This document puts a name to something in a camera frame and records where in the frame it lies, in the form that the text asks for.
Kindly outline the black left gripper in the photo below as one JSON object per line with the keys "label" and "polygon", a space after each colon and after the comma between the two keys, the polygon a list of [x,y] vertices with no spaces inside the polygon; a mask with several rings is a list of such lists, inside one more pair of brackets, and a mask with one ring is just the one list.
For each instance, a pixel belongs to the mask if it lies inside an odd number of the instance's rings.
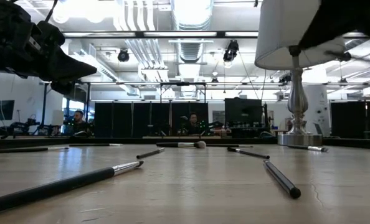
{"label": "black left gripper", "polygon": [[71,81],[92,75],[97,68],[64,54],[60,48],[64,41],[56,26],[47,21],[35,24],[14,1],[0,0],[0,71],[53,81],[51,89],[69,95],[75,89]]}

